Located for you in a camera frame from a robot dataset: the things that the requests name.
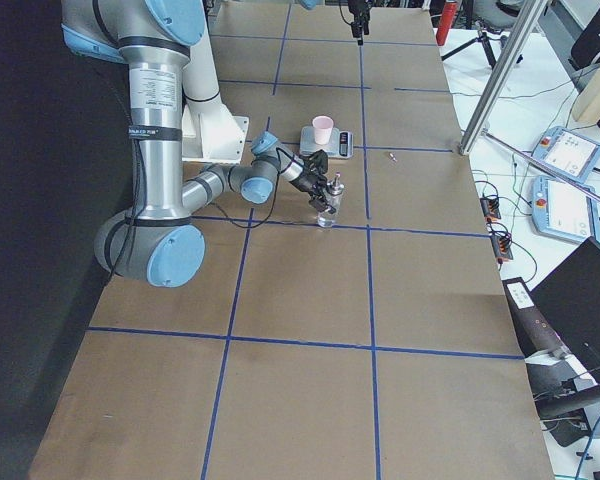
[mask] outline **digital scale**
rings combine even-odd
[[[531,156],[583,183],[600,158],[600,143],[564,127],[553,127],[544,133]]]
[[[592,187],[585,188],[595,193]],[[540,176],[533,183],[532,194],[531,218],[539,233],[578,244],[591,236],[600,240],[598,207],[584,193]]]
[[[324,150],[331,158],[351,158],[353,155],[353,133],[333,128],[329,142],[319,145],[313,141],[313,127],[302,127],[300,133],[300,155],[310,155]]]

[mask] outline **clear glass bottle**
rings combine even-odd
[[[340,172],[336,173],[333,181],[327,184],[327,201],[332,208],[318,213],[318,225],[323,228],[329,228],[335,225],[336,217],[340,212],[340,204],[342,203],[342,195],[344,193],[344,184],[340,182]]]

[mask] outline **wall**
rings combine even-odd
[[[581,28],[586,27],[600,8],[600,0],[560,0]]]
[[[129,203],[125,116],[59,1],[0,2],[0,479],[23,478],[101,293],[92,239]]]

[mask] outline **label sticker on robot arm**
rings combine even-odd
[[[534,306],[533,300],[531,300],[524,285],[521,283],[509,283],[507,284],[507,288],[511,293],[511,298],[513,298],[513,301],[516,302],[520,310]]]
[[[151,68],[129,70],[131,108],[171,110],[178,108],[176,74]]]

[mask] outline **pink cup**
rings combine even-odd
[[[333,120],[325,115],[316,117],[311,122],[313,125],[313,138],[318,145],[329,143],[331,131],[333,130]]]

